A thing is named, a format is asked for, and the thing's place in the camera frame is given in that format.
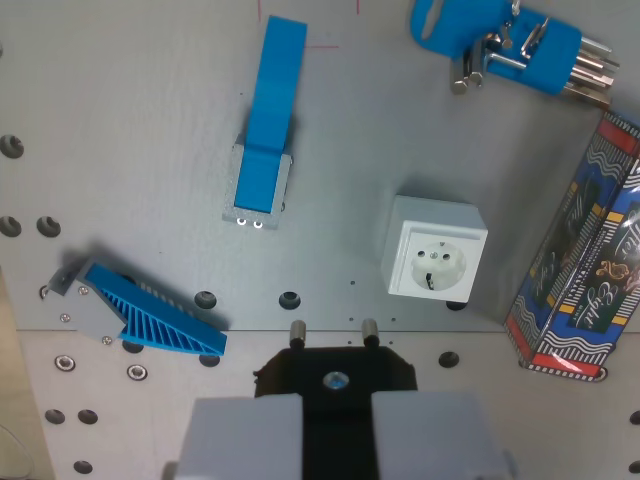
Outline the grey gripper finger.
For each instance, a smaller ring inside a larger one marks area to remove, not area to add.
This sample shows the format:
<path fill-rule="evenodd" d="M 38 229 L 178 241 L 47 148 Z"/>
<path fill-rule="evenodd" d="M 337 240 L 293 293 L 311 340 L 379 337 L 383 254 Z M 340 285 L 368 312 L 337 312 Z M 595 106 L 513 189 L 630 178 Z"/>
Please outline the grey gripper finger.
<path fill-rule="evenodd" d="M 461 392 L 372 395 L 381 479 L 511 479 L 478 399 Z"/>
<path fill-rule="evenodd" d="M 285 394 L 196 400 L 174 477 L 302 478 L 302 397 Z"/>

